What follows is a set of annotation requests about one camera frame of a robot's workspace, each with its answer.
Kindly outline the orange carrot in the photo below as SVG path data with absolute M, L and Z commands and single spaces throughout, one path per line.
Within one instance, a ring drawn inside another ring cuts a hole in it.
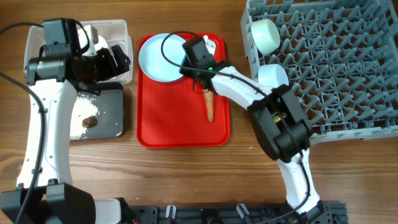
M 203 90 L 203 96 L 206 104 L 206 114 L 209 122 L 214 120 L 214 94 L 212 91 L 205 89 Z

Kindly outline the white rice grains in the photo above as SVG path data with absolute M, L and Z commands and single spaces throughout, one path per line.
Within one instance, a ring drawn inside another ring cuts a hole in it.
M 90 116 L 98 115 L 99 109 L 95 106 L 95 99 L 89 95 L 78 95 L 72 111 L 70 125 L 70 139 L 86 139 L 88 128 L 83 125 L 83 120 Z

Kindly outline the dark brown food scrap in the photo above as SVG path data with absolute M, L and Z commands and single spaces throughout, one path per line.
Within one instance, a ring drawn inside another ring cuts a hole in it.
M 84 127 L 84 128 L 91 128 L 91 127 L 93 127 L 93 126 L 95 126 L 97 124 L 97 119 L 96 119 L 96 117 L 95 116 L 90 116 L 90 117 L 87 117 L 87 118 L 85 118 L 83 121 L 82 121 L 82 126 Z

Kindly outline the large light blue plate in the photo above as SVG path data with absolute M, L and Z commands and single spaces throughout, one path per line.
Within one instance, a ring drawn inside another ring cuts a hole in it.
M 180 68 L 164 59 L 161 44 L 168 34 L 157 34 L 146 40 L 139 51 L 139 65 L 141 70 L 152 80 L 157 82 L 174 82 L 183 77 Z M 182 65 L 185 51 L 182 44 L 185 40 L 178 35 L 171 35 L 164 43 L 165 56 L 173 63 Z

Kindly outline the small light blue bowl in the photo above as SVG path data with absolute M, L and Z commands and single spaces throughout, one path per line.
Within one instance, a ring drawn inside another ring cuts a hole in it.
M 261 85 L 277 88 L 281 85 L 289 85 L 289 79 L 285 69 L 279 64 L 261 65 L 257 74 Z

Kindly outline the mint green bowl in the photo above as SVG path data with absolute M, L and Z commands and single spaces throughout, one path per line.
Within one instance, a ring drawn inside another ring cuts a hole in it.
M 253 41 L 261 54 L 269 55 L 279 47 L 279 31 L 270 19 L 254 21 L 251 30 Z

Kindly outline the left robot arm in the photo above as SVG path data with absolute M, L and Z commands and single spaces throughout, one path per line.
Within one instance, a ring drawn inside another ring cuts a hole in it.
M 79 92 L 99 95 L 96 84 L 126 73 L 131 61 L 114 45 L 81 45 L 83 26 L 58 18 L 42 24 L 45 44 L 25 67 L 21 88 L 30 95 L 26 155 L 16 189 L 1 194 L 1 210 L 14 223 L 135 223 L 121 197 L 95 200 L 73 186 L 70 123 Z

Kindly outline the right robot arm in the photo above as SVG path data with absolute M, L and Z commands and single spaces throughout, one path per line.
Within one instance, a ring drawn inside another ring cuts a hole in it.
M 313 131 L 292 89 L 286 84 L 277 88 L 260 85 L 226 61 L 217 62 L 202 37 L 194 37 L 182 47 L 181 72 L 248 111 L 260 147 L 279 165 L 292 212 L 301 222 L 312 222 L 320 215 L 322 202 L 309 166 Z

